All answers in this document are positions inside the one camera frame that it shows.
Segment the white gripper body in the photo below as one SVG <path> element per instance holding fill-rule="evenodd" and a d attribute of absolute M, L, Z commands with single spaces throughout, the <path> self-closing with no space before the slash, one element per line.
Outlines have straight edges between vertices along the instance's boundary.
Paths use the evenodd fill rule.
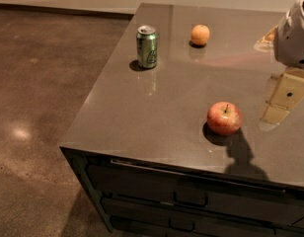
<path fill-rule="evenodd" d="M 304 0 L 296 0 L 279 21 L 274 56 L 286 66 L 304 69 Z"/>

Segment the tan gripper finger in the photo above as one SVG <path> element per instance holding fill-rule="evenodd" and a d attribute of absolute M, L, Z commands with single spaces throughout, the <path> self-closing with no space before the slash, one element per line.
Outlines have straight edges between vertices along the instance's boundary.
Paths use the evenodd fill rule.
<path fill-rule="evenodd" d="M 254 45 L 257 51 L 268 52 L 273 50 L 273 43 L 276 36 L 278 26 L 273 27 L 263 37 L 261 37 Z"/>
<path fill-rule="evenodd" d="M 303 100 L 304 69 L 287 67 L 281 74 L 272 74 L 266 84 L 266 104 L 259 128 L 275 129 Z"/>

